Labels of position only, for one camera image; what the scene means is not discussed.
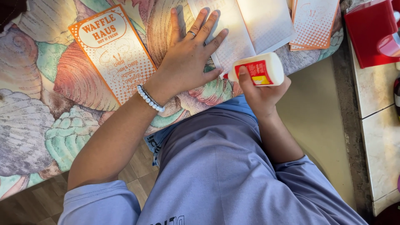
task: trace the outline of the hand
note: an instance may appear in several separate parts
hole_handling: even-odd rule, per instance
[[[291,81],[285,76],[285,80],[279,86],[256,87],[253,85],[247,68],[241,66],[239,68],[239,84],[254,115],[257,119],[262,120],[276,112],[275,104],[286,93]]]
[[[207,10],[200,10],[190,29],[196,34],[196,37],[188,33],[186,37],[182,38],[180,36],[181,29],[178,24],[178,15],[176,9],[172,8],[172,41],[170,48],[157,72],[144,85],[144,89],[156,101],[156,97],[153,96],[155,95],[154,91],[163,92],[162,96],[172,98],[183,91],[198,88],[216,79],[222,73],[223,70],[219,68],[203,73],[207,60],[228,34],[228,30],[224,29],[214,40],[204,46],[205,40],[210,35],[210,31],[218,19],[218,12],[213,11],[207,22],[202,26],[206,16]]]

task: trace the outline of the shirt sleeve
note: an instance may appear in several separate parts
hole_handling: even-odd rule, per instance
[[[139,215],[136,196],[124,181],[113,181],[67,192],[58,225],[134,225]]]
[[[309,160],[303,158],[275,166],[278,180],[286,184],[305,206],[317,207],[338,224],[367,224],[340,197],[332,184]]]

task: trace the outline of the red container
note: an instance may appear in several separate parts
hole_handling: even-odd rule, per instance
[[[400,0],[373,0],[352,9],[344,19],[361,68],[400,62]]]

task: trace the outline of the silver ring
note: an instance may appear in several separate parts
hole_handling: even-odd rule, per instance
[[[193,33],[192,31],[188,31],[188,34],[191,33],[194,37],[196,37],[196,34]]]

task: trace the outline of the lavender t-shirt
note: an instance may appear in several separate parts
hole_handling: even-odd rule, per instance
[[[59,225],[367,224],[304,156],[272,165],[249,116],[210,109],[164,142],[143,210],[123,181],[66,193]]]

